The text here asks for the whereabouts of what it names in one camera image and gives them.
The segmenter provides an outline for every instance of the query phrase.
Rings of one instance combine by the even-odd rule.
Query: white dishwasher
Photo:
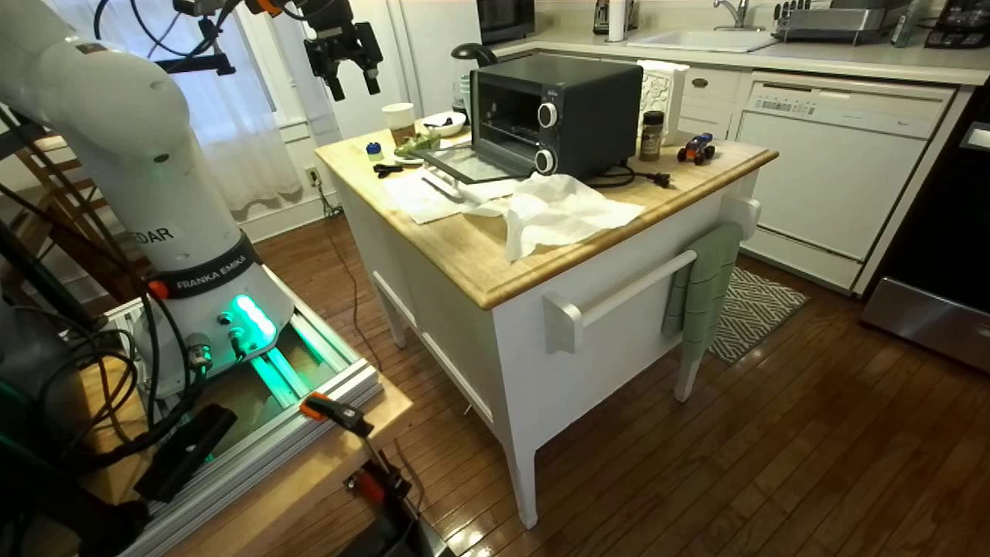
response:
[[[849,291],[953,91],[754,75],[738,142],[780,162],[757,178],[747,254]]]

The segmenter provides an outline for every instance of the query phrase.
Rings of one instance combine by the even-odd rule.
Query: rug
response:
[[[738,361],[780,323],[784,323],[806,297],[747,270],[733,270],[722,323],[709,353],[722,361]]]

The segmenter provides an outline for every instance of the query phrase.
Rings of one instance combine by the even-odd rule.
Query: kitchen sink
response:
[[[769,31],[670,31],[633,37],[628,47],[685,50],[685,52],[751,52],[773,45]]]

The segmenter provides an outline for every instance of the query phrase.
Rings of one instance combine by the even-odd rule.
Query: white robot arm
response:
[[[314,40],[305,45],[309,63],[332,91],[337,63],[353,58],[373,92],[379,52],[372,27],[359,31],[363,24],[349,23],[349,4],[297,0],[297,7],[314,27]],[[166,71],[76,40],[44,0],[0,0],[0,102],[65,137],[150,260],[150,291],[166,304],[178,335],[207,340],[209,374],[273,344],[294,304],[221,209],[192,137],[186,100]],[[232,314],[261,316],[262,335],[245,344]],[[186,384],[177,344],[183,340],[162,344],[162,395]]]

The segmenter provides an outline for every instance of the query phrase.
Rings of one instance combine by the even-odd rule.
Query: wooden floor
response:
[[[809,299],[733,368],[709,358],[685,406],[662,358],[538,453],[527,533],[495,438],[423,348],[393,348],[345,221],[261,254],[414,400],[385,456],[454,555],[990,555],[990,379],[853,299],[777,274]],[[333,555],[363,519],[339,496],[285,555]]]

